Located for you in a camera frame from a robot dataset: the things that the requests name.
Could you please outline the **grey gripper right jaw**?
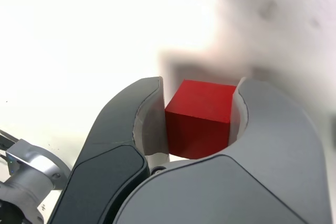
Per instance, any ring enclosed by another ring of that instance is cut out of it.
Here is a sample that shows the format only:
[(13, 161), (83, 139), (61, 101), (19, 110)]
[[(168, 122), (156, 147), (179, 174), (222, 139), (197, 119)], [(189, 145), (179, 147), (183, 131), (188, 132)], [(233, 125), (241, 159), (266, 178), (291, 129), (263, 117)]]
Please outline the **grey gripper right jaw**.
[(169, 150), (184, 161), (139, 185), (116, 223), (329, 223), (321, 141), (270, 84), (185, 80), (165, 120)]

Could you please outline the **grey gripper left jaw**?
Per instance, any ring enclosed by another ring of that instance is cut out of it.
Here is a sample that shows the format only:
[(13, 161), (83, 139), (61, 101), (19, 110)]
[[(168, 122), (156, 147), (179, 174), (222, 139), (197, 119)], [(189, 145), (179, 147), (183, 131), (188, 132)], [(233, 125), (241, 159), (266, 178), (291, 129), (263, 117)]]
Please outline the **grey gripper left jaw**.
[(163, 79), (140, 79), (97, 116), (50, 223), (112, 223), (126, 198), (167, 163)]

